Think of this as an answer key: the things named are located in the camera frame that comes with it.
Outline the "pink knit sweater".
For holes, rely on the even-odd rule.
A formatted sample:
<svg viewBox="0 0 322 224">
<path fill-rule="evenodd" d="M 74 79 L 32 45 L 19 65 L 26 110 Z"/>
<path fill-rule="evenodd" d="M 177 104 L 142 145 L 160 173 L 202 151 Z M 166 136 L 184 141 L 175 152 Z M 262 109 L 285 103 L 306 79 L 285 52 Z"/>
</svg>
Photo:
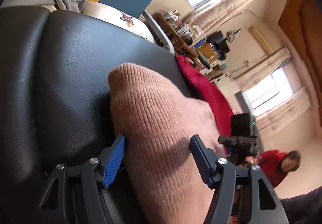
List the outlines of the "pink knit sweater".
<svg viewBox="0 0 322 224">
<path fill-rule="evenodd" d="M 207 102 L 188 98 L 166 77 L 124 63 L 109 73 L 115 132 L 127 138 L 125 165 L 150 223 L 203 223 L 213 196 L 189 150 L 197 134 L 225 156 Z"/>
</svg>

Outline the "red garment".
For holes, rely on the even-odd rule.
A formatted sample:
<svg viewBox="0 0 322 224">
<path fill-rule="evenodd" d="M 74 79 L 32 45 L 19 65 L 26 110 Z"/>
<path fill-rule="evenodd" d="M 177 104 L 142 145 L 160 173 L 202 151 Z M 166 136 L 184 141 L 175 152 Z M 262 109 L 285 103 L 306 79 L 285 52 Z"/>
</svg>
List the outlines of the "red garment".
<svg viewBox="0 0 322 224">
<path fill-rule="evenodd" d="M 217 129 L 220 135 L 231 135 L 231 116 L 233 115 L 230 104 L 214 83 L 211 83 L 182 55 L 175 55 L 176 64 L 188 85 L 190 94 L 197 99 L 207 102 L 213 112 Z"/>
</svg>

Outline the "person in red jacket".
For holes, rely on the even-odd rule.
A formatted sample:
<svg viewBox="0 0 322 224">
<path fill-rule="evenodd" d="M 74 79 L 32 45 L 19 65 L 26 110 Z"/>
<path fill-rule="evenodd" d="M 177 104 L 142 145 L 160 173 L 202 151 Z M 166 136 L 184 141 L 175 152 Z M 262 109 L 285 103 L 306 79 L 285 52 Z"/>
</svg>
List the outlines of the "person in red jacket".
<svg viewBox="0 0 322 224">
<path fill-rule="evenodd" d="M 296 150 L 287 153 L 272 149 L 258 153 L 256 156 L 249 156 L 246 161 L 259 165 L 273 188 L 276 188 L 289 172 L 294 172 L 299 168 L 301 154 Z"/>
</svg>

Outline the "right patterned curtain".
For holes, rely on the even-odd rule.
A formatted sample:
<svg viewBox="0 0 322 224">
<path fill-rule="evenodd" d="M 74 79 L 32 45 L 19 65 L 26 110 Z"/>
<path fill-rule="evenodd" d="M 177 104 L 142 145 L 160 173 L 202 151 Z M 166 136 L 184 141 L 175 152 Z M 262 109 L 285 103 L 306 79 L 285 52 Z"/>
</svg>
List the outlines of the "right patterned curtain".
<svg viewBox="0 0 322 224">
<path fill-rule="evenodd" d="M 257 85 L 265 77 L 274 72 L 284 61 L 291 59 L 291 52 L 287 46 L 277 50 L 270 56 L 266 56 L 261 61 L 250 67 L 238 76 L 233 76 L 232 72 L 225 73 L 230 81 L 235 82 L 243 92 Z"/>
</svg>

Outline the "patterned curtain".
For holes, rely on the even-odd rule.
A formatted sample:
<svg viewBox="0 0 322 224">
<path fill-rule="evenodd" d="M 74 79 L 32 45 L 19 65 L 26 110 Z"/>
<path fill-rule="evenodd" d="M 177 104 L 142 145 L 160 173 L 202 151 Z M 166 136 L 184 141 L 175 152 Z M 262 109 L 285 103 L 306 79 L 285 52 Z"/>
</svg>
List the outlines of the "patterned curtain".
<svg viewBox="0 0 322 224">
<path fill-rule="evenodd" d="M 197 25 L 205 36 L 217 31 L 220 25 L 236 16 L 254 0 L 210 0 L 192 11 L 185 19 L 189 25 Z"/>
<path fill-rule="evenodd" d="M 230 81 L 235 82 L 243 92 L 257 85 L 265 77 L 274 72 L 284 61 L 291 59 L 291 52 L 287 46 L 277 50 L 270 56 L 266 56 L 261 61 L 250 67 L 238 76 L 233 76 L 232 72 L 225 73 Z"/>
</svg>

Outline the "black monitor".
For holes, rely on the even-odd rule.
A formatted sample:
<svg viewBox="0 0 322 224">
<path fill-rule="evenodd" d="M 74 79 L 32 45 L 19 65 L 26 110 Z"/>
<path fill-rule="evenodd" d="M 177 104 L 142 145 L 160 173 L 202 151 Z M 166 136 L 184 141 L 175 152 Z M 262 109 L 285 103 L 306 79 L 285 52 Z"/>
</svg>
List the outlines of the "black monitor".
<svg viewBox="0 0 322 224">
<path fill-rule="evenodd" d="M 226 55 L 230 52 L 230 49 L 221 31 L 209 35 L 206 42 L 210 45 L 219 60 L 226 60 Z"/>
</svg>

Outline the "middle patterned curtain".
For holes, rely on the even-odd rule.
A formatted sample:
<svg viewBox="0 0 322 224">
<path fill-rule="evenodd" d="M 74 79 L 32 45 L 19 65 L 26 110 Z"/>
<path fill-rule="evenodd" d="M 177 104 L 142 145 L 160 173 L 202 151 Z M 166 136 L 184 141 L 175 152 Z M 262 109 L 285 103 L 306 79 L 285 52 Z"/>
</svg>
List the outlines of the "middle patterned curtain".
<svg viewBox="0 0 322 224">
<path fill-rule="evenodd" d="M 197 25 L 205 36 L 217 31 L 220 25 L 236 16 L 254 0 L 210 0 L 192 11 L 185 19 L 189 25 Z"/>
</svg>

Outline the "white printed pillow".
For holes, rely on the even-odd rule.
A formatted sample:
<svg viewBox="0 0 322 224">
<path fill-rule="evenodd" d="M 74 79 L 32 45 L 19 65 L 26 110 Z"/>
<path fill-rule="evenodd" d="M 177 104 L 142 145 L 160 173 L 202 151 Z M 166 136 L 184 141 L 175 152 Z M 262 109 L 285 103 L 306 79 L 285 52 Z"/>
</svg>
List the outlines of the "white printed pillow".
<svg viewBox="0 0 322 224">
<path fill-rule="evenodd" d="M 111 6 L 89 1 L 86 3 L 82 14 L 113 24 L 155 43 L 152 33 L 142 21 Z"/>
</svg>

